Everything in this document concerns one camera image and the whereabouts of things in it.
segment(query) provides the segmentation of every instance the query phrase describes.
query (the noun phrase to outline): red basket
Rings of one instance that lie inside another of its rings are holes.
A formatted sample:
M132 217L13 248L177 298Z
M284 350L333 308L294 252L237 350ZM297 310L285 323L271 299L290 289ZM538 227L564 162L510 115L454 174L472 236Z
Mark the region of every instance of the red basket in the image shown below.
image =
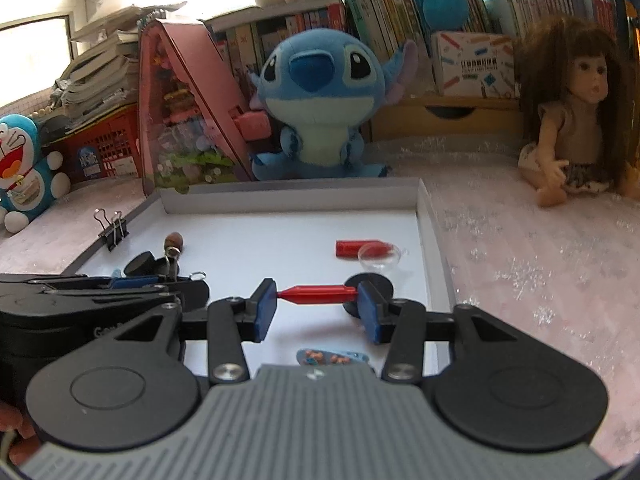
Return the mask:
M138 106L118 108L99 122L53 142L46 151L62 153L61 171L72 184L107 176L142 176Z

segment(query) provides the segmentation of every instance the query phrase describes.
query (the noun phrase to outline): wooden drawer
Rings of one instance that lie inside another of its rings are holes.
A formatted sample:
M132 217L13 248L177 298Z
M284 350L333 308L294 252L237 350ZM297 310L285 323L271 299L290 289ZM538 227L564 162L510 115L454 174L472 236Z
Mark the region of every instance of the wooden drawer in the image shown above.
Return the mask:
M513 100L432 96L381 108L371 120L373 141L455 134L522 137L522 114Z

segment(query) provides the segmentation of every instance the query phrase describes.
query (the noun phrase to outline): plush nose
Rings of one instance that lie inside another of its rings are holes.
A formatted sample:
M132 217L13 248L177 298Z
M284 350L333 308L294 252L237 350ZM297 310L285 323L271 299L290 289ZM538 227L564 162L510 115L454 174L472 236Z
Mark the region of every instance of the plush nose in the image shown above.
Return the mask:
M295 84L307 92L317 92L334 78L334 60L327 52L304 52L289 61L289 75Z

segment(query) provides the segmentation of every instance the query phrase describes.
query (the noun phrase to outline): black binder clip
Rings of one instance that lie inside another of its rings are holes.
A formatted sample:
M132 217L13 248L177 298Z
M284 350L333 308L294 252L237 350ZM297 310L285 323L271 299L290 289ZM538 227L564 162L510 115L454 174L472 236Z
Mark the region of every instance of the black binder clip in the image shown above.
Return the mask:
M99 237L104 240L109 251L113 251L114 248L129 235L129 231L127 231L127 220L122 217L122 211L116 211L111 217L111 220L109 220L106 211L99 208L94 212L94 219L102 227L102 232Z

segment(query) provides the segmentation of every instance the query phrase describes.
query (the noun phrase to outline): brown wooden ball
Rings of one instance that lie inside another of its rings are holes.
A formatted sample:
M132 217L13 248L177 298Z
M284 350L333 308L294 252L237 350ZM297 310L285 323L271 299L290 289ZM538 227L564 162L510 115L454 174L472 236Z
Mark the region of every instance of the brown wooden ball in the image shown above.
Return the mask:
M184 240L182 239L182 235L180 233L171 233L167 235L167 237L164 239L165 250L167 247L175 247L180 252L182 252L182 248L184 247Z

